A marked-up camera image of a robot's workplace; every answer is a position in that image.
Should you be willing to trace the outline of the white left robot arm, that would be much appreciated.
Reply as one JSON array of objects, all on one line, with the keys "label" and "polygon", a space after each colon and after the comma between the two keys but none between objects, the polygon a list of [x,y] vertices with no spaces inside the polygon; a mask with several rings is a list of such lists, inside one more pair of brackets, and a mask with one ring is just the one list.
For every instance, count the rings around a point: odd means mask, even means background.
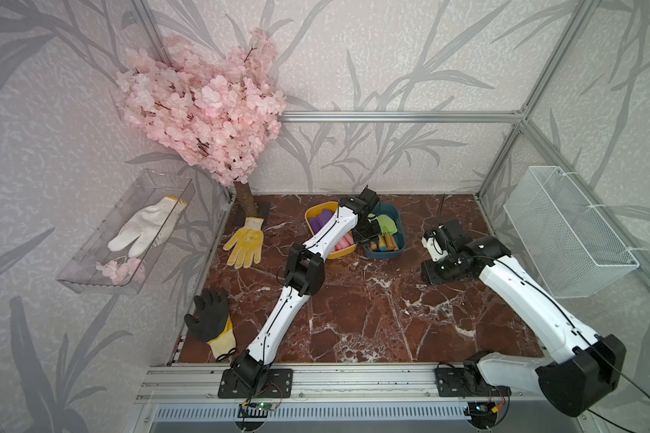
[{"label": "white left robot arm", "polygon": [[252,390],[262,390],[278,348],[302,306],[323,286],[325,262],[346,235],[355,244],[377,238],[381,229],[369,216],[379,204],[375,191],[365,188],[357,196],[339,200],[339,207],[325,226],[302,244],[290,248],[285,264],[285,285],[265,325],[247,349],[231,363],[230,371]]}]

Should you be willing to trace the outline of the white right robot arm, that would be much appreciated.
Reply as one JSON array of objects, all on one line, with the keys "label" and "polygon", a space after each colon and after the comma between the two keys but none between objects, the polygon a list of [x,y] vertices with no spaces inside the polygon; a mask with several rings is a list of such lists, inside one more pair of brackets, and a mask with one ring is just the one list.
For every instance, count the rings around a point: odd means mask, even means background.
[{"label": "white right robot arm", "polygon": [[617,390],[624,344],[614,335],[601,336],[568,312],[494,236],[472,239],[454,219],[426,231],[422,245],[431,256],[421,265],[427,285],[479,279],[516,312],[545,350],[541,358],[476,353],[464,361],[460,376],[468,392],[523,390],[576,417]]}]

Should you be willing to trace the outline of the purple square shovel pink handle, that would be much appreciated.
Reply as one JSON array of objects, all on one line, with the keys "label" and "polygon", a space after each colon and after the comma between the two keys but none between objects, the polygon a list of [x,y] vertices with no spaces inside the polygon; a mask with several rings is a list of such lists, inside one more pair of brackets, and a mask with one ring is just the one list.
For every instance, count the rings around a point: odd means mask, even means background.
[{"label": "purple square shovel pink handle", "polygon": [[322,227],[325,227],[328,222],[332,219],[334,213],[330,209],[323,209],[321,214],[317,217],[317,220]]}]

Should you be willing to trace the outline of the green trowel yellow handle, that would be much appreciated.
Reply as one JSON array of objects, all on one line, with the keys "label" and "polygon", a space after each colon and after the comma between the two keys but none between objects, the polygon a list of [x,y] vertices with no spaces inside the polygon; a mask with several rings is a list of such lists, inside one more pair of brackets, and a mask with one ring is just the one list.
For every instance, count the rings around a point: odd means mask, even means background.
[{"label": "green trowel yellow handle", "polygon": [[378,250],[379,251],[385,252],[387,250],[386,241],[384,240],[384,238],[382,238],[382,236],[378,237],[378,243],[377,244],[378,244]]}]

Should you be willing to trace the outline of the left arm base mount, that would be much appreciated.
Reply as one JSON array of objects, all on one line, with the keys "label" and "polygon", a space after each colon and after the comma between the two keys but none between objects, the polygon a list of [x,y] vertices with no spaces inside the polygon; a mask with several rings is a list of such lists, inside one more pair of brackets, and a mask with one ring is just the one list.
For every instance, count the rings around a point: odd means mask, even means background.
[{"label": "left arm base mount", "polygon": [[289,398],[294,384],[294,370],[272,368],[243,353],[225,370],[218,388],[220,399]]}]

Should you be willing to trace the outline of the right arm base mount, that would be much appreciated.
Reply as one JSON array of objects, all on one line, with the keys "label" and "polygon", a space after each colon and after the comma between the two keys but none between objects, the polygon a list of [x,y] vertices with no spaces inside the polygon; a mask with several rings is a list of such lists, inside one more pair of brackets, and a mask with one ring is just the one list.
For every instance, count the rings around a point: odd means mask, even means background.
[{"label": "right arm base mount", "polygon": [[465,359],[461,366],[440,362],[434,370],[436,387],[440,397],[510,397],[512,391],[505,386],[489,385],[478,369],[478,361],[490,355],[481,351]]}]

